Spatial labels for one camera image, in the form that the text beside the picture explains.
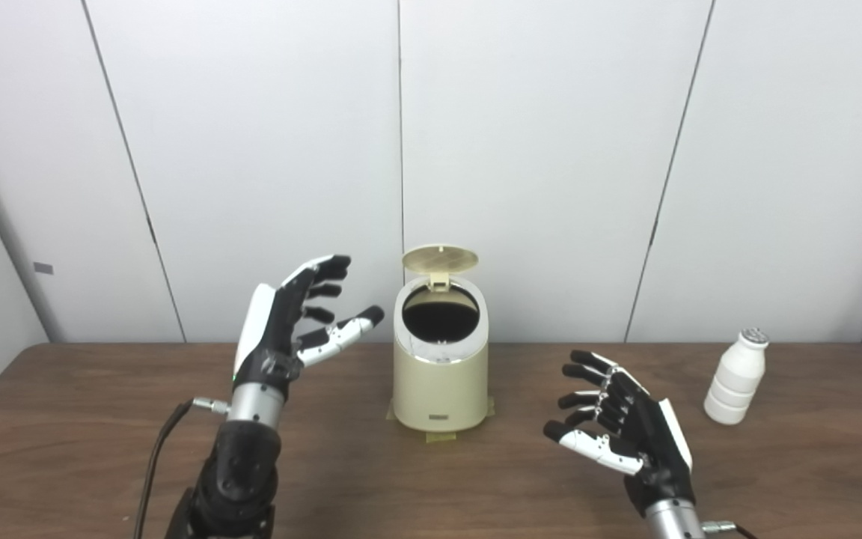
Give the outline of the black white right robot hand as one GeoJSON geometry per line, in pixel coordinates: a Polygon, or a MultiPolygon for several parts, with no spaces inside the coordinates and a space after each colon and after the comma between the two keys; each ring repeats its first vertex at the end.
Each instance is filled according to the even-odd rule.
{"type": "Polygon", "coordinates": [[[641,516],[667,499],[697,502],[690,447],[670,400],[651,396],[622,365],[591,351],[572,351],[562,374],[593,388],[561,396],[557,405],[571,413],[546,422],[544,436],[623,474],[641,516]]]}

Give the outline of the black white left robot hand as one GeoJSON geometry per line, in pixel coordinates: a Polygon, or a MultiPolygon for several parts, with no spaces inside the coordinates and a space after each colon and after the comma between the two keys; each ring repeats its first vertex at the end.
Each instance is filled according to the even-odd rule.
{"type": "Polygon", "coordinates": [[[335,357],[379,326],[384,311],[372,305],[345,320],[315,298],[335,298],[350,257],[326,255],[303,263],[277,287],[261,283],[251,297],[233,366],[233,398],[266,386],[287,394],[308,366],[335,357]]]}

